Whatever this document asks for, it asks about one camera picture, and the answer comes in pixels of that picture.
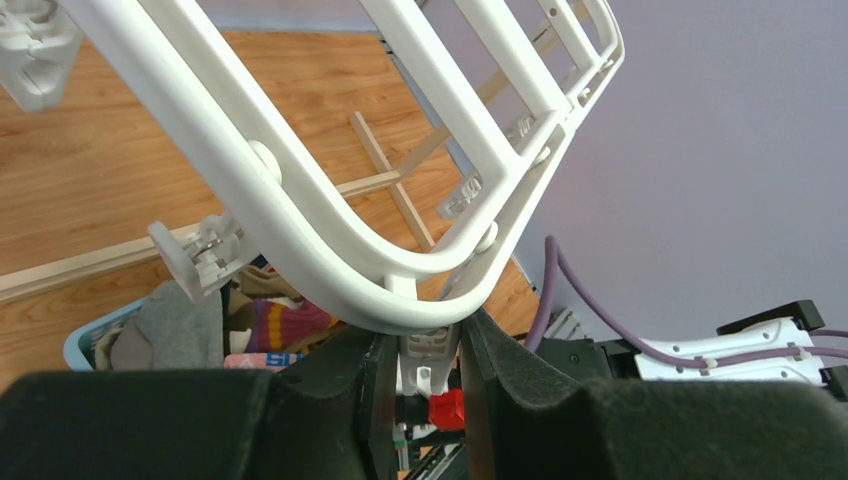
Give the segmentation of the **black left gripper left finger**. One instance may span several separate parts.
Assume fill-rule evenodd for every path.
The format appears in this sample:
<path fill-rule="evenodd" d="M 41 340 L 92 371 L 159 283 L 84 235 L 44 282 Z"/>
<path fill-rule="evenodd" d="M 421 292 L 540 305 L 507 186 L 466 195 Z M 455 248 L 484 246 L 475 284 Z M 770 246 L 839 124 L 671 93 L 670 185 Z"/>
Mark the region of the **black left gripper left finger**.
<path fill-rule="evenodd" d="M 1 475 L 386 479 L 397 353 L 349 327 L 280 371 L 31 374 L 1 397 Z"/>

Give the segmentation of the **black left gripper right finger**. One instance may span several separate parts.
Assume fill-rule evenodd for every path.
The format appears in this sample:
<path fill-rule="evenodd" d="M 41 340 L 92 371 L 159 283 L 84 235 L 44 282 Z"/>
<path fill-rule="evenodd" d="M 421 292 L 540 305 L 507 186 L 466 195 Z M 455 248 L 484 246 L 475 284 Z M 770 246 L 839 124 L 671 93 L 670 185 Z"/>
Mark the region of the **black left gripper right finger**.
<path fill-rule="evenodd" d="M 795 382 L 576 380 L 478 311 L 462 324 L 474 479 L 843 479 L 847 409 Z"/>

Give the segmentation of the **pink patterned sock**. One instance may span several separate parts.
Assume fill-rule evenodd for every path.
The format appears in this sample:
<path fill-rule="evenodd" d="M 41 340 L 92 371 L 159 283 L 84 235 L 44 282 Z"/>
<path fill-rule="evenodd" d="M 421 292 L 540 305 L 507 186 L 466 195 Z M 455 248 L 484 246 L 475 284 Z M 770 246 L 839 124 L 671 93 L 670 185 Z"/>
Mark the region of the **pink patterned sock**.
<path fill-rule="evenodd" d="M 226 369 L 268 369 L 280 371 L 305 357 L 299 353 L 243 353 L 224 358 Z"/>

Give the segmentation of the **white plastic clip hanger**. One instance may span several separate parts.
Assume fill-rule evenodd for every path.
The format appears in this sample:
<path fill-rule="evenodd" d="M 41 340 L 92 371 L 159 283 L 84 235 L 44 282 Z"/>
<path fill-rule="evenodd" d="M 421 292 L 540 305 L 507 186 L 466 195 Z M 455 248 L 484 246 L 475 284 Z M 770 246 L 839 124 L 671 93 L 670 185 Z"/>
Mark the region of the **white plastic clip hanger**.
<path fill-rule="evenodd" d="M 606 1 L 544 1 L 546 44 L 573 61 L 557 81 L 502 1 L 458 7 L 498 65 L 486 87 L 510 84 L 533 124 L 511 143 L 420 7 L 363 5 L 440 117 L 428 139 L 453 139 L 482 180 L 428 253 L 375 233 L 194 1 L 5 1 L 1 83 L 21 109 L 40 112 L 62 98 L 83 39 L 90 40 L 146 107 L 225 211 L 182 238 L 164 225 L 150 238 L 189 298 L 201 301 L 257 256 L 310 301 L 345 322 L 402 337 L 396 365 L 406 394 L 429 367 L 444 392 L 458 323 L 492 293 L 572 138 L 625 56 Z"/>

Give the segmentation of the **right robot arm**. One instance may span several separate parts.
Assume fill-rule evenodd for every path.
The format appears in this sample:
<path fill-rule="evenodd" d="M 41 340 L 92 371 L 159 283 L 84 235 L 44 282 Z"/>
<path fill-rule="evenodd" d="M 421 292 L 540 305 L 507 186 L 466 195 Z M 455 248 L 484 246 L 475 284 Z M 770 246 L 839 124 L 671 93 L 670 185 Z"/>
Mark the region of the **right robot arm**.
<path fill-rule="evenodd" d="M 813 353 L 814 340 L 845 338 L 828 330 L 811 300 L 772 308 L 717 329 L 713 338 L 646 343 L 665 355 L 694 359 L 743 356 L 745 361 L 708 370 L 690 369 L 654 358 L 626 339 L 596 342 L 582 334 L 571 313 L 562 313 L 550 325 L 536 354 L 561 372 L 580 380 L 589 378 L 647 381 L 794 381 L 822 387 L 838 401 L 847 401 L 847 367 L 827 367 Z"/>

